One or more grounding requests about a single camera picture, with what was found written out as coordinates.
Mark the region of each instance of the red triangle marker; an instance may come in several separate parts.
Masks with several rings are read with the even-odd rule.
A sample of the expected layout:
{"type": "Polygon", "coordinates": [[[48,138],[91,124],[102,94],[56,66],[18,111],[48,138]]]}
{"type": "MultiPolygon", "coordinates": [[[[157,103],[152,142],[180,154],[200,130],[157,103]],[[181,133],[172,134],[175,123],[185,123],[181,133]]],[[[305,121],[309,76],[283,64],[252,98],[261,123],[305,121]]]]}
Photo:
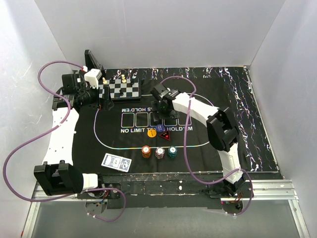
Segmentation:
{"type": "Polygon", "coordinates": [[[170,139],[169,139],[169,130],[164,131],[164,132],[160,135],[160,137],[164,138],[165,140],[169,140],[169,141],[170,141],[170,139]]]}

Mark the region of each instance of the gray wall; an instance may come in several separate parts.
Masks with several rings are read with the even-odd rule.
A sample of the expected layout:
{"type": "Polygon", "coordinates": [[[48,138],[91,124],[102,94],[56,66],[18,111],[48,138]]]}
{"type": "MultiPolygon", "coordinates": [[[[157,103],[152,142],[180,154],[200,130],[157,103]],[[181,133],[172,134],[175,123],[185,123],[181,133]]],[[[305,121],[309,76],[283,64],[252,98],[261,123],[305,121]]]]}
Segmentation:
{"type": "MultiPolygon", "coordinates": [[[[52,98],[37,82],[37,72],[62,52],[33,0],[0,0],[0,166],[19,144],[52,126],[52,98]]],[[[43,73],[51,89],[61,86],[61,73],[69,67],[52,66],[43,73]]],[[[35,185],[33,169],[41,164],[50,137],[22,148],[8,164],[12,186],[31,197],[35,185]]],[[[0,179],[1,237],[20,237],[30,203],[23,201],[0,179]]]]}
{"type": "Polygon", "coordinates": [[[278,164],[292,179],[317,237],[317,2],[287,0],[251,65],[251,79],[278,164]]]}
{"type": "MultiPolygon", "coordinates": [[[[60,238],[60,234],[62,238],[299,237],[285,200],[252,201],[248,211],[238,218],[226,216],[219,210],[206,210],[200,207],[128,208],[117,222],[106,223],[87,216],[85,202],[43,202],[32,238],[60,238]]],[[[101,216],[110,218],[117,214],[118,210],[106,210],[101,216]]]]}
{"type": "Polygon", "coordinates": [[[284,0],[35,0],[65,57],[106,68],[250,65],[284,0]]]}

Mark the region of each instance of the poker table mat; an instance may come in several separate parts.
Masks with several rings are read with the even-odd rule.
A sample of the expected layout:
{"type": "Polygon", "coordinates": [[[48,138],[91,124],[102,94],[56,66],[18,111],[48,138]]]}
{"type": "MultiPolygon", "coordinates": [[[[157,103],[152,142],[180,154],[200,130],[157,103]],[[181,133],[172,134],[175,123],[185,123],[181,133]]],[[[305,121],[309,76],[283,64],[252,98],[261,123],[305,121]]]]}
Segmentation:
{"type": "MultiPolygon", "coordinates": [[[[83,173],[121,174],[122,172],[102,167],[106,153],[132,160],[129,169],[134,173],[187,172],[184,161],[183,139],[186,115],[179,119],[165,120],[165,129],[170,131],[170,141],[161,138],[159,132],[150,138],[147,132],[155,128],[150,90],[169,76],[184,76],[194,82],[196,99],[216,107],[230,107],[240,128],[240,145],[245,154],[242,167],[254,172],[278,171],[250,83],[242,67],[195,67],[195,68],[142,68],[121,69],[141,80],[142,101],[116,103],[110,111],[99,111],[83,107],[79,113],[74,134],[73,164],[83,173]],[[96,135],[94,119],[96,117],[96,135]],[[143,158],[141,148],[152,147],[151,156],[143,158]],[[167,155],[169,146],[176,146],[177,156],[167,155]],[[155,147],[166,147],[163,159],[155,157],[155,147]]],[[[108,69],[106,76],[117,75],[117,69],[108,69]]],[[[171,89],[190,93],[192,85],[182,79],[170,79],[164,85],[171,89]]],[[[187,155],[193,171],[221,171],[220,157],[209,144],[206,127],[191,119],[187,133],[187,155]]]]}

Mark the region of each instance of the gray floor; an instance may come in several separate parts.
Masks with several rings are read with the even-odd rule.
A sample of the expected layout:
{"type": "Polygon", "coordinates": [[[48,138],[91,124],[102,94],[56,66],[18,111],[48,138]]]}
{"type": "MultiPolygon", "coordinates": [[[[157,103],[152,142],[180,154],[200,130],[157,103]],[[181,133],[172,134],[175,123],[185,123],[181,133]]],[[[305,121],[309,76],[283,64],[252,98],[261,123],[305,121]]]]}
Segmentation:
{"type": "MultiPolygon", "coordinates": [[[[103,215],[114,217],[117,210],[103,215]]],[[[113,223],[85,212],[84,202],[46,202],[40,206],[33,238],[262,238],[299,237],[288,201],[253,201],[237,217],[204,208],[129,208],[113,223]]]]}

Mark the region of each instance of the yellow chip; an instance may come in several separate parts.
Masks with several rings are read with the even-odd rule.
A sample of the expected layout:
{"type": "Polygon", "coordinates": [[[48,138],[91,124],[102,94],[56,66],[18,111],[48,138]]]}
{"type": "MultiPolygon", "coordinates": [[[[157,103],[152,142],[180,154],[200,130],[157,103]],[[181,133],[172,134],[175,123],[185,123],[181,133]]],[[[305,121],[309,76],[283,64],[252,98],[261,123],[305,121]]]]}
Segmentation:
{"type": "Polygon", "coordinates": [[[157,131],[154,129],[151,129],[148,131],[148,136],[149,137],[155,137],[157,135],[157,131]]]}

